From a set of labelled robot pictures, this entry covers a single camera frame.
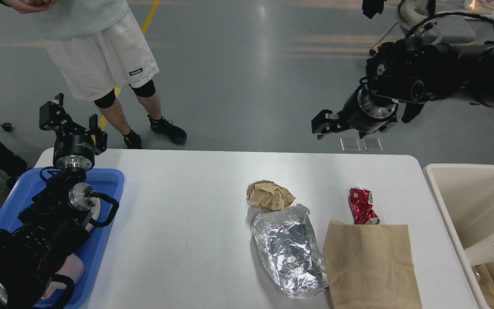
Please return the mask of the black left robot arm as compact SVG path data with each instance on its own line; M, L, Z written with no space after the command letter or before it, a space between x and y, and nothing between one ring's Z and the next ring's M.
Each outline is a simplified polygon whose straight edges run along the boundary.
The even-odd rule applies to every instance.
M45 187L19 213L22 225L12 232L0 229L0 309L35 308L51 283L65 286L51 308L65 307L75 283L57 271L91 237L87 227L110 225L120 206L86 183L95 156L107 147L96 114L88 128L75 123L59 93L40 107L39 128L55 132L53 161L39 171Z

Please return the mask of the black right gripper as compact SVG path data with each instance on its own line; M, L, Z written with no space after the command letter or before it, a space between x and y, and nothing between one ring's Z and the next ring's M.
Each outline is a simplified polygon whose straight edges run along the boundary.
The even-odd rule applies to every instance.
M310 121L310 127L317 139L348 129L358 131L359 139L364 139L392 129L398 121L398 108L399 104L391 99L373 100L368 87L360 85L347 99L340 112L333 113L329 109L323 109Z

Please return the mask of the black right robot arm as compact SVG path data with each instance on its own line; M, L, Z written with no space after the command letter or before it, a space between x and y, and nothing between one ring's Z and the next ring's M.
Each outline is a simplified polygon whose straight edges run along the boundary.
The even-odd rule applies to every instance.
M412 26L403 39L384 42L369 53L365 76L337 113L321 110L310 122L318 139L358 131L359 138L409 123L428 102L454 98L494 107L494 41L481 44L424 42L422 32L445 16L494 19L472 12L441 12Z

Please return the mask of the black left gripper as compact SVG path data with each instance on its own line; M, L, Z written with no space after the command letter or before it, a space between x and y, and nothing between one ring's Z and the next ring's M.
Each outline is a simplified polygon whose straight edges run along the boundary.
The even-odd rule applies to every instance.
M55 132L53 166L59 170L79 167L89 171L95 155L107 150L108 134L99 126L97 114L89 117L87 136L78 134L78 125L63 108L63 93L57 94L39 108L39 129Z

